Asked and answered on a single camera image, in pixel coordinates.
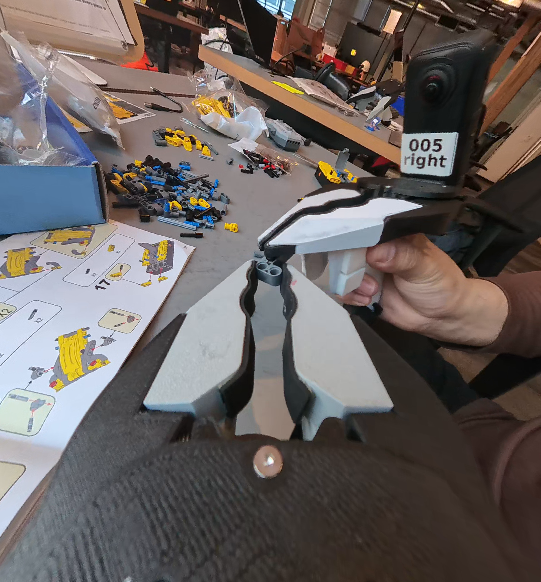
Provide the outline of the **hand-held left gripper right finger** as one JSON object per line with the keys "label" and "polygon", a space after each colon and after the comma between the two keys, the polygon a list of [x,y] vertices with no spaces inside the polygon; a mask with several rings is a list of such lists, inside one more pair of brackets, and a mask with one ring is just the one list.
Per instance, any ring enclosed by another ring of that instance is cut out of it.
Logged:
{"label": "hand-held left gripper right finger", "polygon": [[302,440],[325,419],[387,413],[393,402],[346,309],[291,265],[281,281],[283,391]]}

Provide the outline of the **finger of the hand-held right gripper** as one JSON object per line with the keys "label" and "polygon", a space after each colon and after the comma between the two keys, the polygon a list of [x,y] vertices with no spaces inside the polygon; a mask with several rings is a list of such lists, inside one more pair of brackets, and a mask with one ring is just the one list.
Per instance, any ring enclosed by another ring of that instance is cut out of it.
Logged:
{"label": "finger of the hand-held right gripper", "polygon": [[270,234],[264,241],[264,251],[271,255],[271,249],[294,247],[295,253],[305,254],[374,246],[386,218],[421,208],[406,200],[368,200],[361,206],[304,214]]}
{"label": "finger of the hand-held right gripper", "polygon": [[273,240],[292,223],[305,216],[323,215],[337,208],[360,206],[367,201],[362,187],[324,187],[309,193],[283,214],[258,238],[258,244],[273,244]]}

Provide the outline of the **dark grey L-shaped beam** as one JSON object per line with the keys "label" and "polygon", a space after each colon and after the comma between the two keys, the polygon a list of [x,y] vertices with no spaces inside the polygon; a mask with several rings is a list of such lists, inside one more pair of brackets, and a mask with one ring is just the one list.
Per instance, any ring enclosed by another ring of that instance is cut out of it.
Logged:
{"label": "dark grey L-shaped beam", "polygon": [[253,259],[258,280],[273,287],[281,286],[283,276],[281,263],[277,264],[275,260],[267,258],[262,251],[254,251]]}

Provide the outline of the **person's right forearm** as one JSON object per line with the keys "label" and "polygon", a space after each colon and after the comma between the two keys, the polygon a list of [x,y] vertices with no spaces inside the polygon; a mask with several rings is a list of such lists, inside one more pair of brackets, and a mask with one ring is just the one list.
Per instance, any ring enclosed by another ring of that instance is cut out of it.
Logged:
{"label": "person's right forearm", "polygon": [[487,280],[503,291],[508,315],[496,340],[479,351],[541,357],[541,271],[504,274]]}

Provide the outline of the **person's right hand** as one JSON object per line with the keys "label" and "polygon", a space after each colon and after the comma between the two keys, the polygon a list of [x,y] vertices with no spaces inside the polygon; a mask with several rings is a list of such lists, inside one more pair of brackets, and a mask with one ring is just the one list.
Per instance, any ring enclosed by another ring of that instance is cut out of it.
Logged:
{"label": "person's right hand", "polygon": [[385,321],[444,343],[482,347],[499,336],[508,316],[505,293],[490,281],[467,278],[424,235],[402,237],[367,249],[367,264],[382,283],[364,274],[345,304],[369,305],[381,292]]}

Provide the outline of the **yellow and black model assembly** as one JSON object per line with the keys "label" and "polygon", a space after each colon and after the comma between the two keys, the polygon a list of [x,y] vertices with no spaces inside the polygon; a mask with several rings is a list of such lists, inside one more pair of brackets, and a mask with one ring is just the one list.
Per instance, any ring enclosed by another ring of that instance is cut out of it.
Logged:
{"label": "yellow and black model assembly", "polygon": [[349,149],[345,148],[339,151],[334,165],[325,161],[318,162],[314,176],[320,186],[352,184],[358,181],[358,177],[346,168],[349,156]]}

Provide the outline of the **clear bag of black pieces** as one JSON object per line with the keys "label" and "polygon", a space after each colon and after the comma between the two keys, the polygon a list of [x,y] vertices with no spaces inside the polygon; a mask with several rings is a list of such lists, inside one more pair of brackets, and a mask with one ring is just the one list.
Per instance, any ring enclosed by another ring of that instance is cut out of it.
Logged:
{"label": "clear bag of black pieces", "polygon": [[296,166],[284,153],[250,139],[231,142],[229,147],[238,153],[238,166],[252,164],[254,173],[264,172],[271,178],[290,176]]}

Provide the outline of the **person's legs in black pants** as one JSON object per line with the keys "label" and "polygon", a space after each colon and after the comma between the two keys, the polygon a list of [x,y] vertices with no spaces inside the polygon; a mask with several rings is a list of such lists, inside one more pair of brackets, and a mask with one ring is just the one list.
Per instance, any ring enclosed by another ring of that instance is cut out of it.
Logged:
{"label": "person's legs in black pants", "polygon": [[457,368],[438,352],[432,339],[399,329],[380,318],[370,326],[425,380],[450,413],[480,398]]}

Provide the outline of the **crumpled white plastic bag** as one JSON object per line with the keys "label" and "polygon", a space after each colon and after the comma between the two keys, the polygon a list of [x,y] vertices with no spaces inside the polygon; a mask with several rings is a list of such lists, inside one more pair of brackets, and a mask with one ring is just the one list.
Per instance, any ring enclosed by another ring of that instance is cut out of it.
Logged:
{"label": "crumpled white plastic bag", "polygon": [[220,90],[199,95],[191,102],[199,119],[210,129],[239,141],[256,141],[261,135],[269,137],[269,129],[260,109],[248,105],[242,95]]}

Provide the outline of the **open instruction booklet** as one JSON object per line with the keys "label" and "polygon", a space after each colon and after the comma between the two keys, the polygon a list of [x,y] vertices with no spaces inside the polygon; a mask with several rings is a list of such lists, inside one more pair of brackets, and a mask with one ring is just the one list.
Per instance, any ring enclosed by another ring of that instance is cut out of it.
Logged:
{"label": "open instruction booklet", "polygon": [[0,241],[0,538],[193,252],[113,221]]}

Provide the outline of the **pile of mixed small pieces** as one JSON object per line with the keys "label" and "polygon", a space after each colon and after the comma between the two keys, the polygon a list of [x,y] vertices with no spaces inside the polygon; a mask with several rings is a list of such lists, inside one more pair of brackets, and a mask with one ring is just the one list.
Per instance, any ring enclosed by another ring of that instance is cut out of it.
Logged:
{"label": "pile of mixed small pieces", "polygon": [[192,172],[185,161],[173,166],[151,155],[113,164],[105,182],[115,195],[114,208],[135,208],[141,222],[156,219],[193,232],[222,223],[231,203],[209,174]]}

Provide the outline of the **pile of yellow beam pieces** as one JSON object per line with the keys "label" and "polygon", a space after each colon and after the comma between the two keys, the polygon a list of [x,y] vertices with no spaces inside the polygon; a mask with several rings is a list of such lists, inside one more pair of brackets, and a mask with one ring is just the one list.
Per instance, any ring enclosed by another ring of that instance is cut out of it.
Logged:
{"label": "pile of yellow beam pieces", "polygon": [[182,129],[161,127],[151,132],[154,144],[157,147],[173,146],[186,152],[196,151],[200,157],[212,158],[218,156],[217,150],[208,142],[201,141],[197,136],[185,133]]}

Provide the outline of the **yellow printed paper sheet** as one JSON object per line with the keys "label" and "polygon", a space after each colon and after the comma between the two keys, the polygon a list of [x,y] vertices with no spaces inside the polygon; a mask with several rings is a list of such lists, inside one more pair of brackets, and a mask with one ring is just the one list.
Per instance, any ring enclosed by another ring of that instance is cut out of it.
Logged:
{"label": "yellow printed paper sheet", "polygon": [[119,125],[155,116],[151,110],[129,103],[110,93],[102,92],[102,95]]}

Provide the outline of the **dark blue cardboard box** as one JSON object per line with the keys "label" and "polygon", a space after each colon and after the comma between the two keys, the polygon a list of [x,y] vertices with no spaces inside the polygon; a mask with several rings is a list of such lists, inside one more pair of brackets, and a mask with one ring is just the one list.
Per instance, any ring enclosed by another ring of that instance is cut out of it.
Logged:
{"label": "dark blue cardboard box", "polygon": [[0,138],[0,236],[107,222],[99,162],[51,99],[45,114],[51,164],[4,164],[13,151]]}

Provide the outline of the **printed sheet in acrylic stand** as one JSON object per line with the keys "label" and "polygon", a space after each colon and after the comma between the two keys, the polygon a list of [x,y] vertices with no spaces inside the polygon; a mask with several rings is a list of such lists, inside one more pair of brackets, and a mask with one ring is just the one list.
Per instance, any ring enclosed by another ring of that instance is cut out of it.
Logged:
{"label": "printed sheet in acrylic stand", "polygon": [[0,27],[35,45],[117,63],[138,61],[145,50],[134,1],[0,1]]}

